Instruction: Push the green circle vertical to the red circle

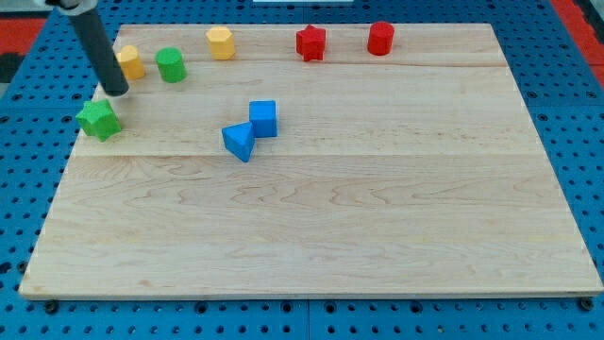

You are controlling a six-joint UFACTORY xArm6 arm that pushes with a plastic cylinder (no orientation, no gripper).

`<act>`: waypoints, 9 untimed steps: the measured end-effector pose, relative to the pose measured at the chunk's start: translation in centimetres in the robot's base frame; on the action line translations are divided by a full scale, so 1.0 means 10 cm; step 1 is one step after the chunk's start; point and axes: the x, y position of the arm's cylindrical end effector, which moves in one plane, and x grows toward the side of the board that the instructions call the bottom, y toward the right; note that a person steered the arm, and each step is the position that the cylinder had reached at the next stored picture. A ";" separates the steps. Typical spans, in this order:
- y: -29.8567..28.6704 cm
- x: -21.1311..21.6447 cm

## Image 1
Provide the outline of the grey robot arm end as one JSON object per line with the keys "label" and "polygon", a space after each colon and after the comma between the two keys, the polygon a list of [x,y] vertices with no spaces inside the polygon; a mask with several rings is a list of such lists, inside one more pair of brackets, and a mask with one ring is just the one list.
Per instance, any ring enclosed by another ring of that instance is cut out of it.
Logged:
{"label": "grey robot arm end", "polygon": [[40,3],[58,8],[64,15],[78,16],[96,9],[98,0],[40,0]]}

